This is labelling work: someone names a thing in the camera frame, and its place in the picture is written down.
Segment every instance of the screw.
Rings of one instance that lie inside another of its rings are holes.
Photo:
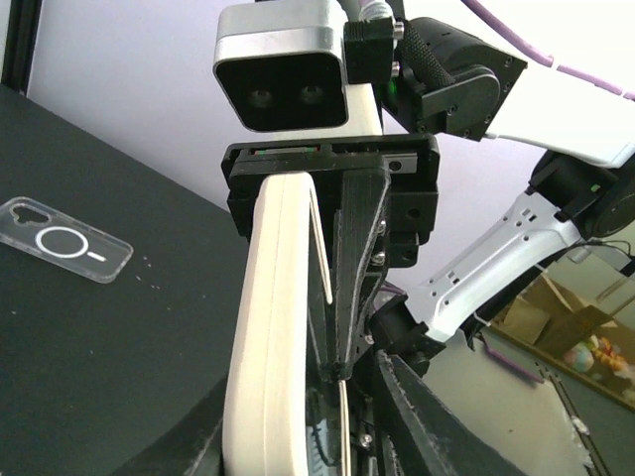
[[[404,39],[405,33],[406,25],[404,25],[404,22],[395,22],[395,25],[393,26],[393,34],[395,40],[401,42]]]
[[[370,259],[370,262],[375,266],[383,266],[386,263],[386,253],[380,251]]]
[[[370,443],[373,442],[373,437],[368,433],[362,434],[359,437],[359,442],[364,448],[370,448]]]
[[[393,61],[393,68],[390,71],[390,75],[392,77],[397,77],[399,75],[399,71],[401,71],[401,67],[397,61]]]

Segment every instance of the clear phone case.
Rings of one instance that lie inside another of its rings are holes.
[[[32,198],[0,207],[0,241],[98,283],[111,283],[133,254],[128,243]]]

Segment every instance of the braided cable sleeve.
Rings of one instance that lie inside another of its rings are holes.
[[[428,90],[434,91],[455,83],[433,52],[408,21],[404,20],[404,39],[400,43],[402,58],[412,69],[415,77],[426,85]]]

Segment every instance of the metal screw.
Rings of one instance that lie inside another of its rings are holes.
[[[399,71],[401,71],[401,67],[397,61],[393,61],[393,68],[390,71],[392,77],[397,77],[399,75]]]
[[[406,25],[404,25],[404,22],[395,22],[393,33],[395,40],[401,42],[406,34]]]
[[[375,266],[383,266],[386,263],[386,253],[380,251],[370,259],[370,262]]]
[[[364,448],[370,448],[370,443],[373,442],[373,437],[368,433],[362,434],[359,437],[359,442]]]

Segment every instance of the black tabletop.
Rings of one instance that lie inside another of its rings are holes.
[[[105,475],[226,373],[247,245],[229,214],[5,88],[0,152],[0,204],[29,196],[135,249],[102,285],[0,245],[0,472]]]

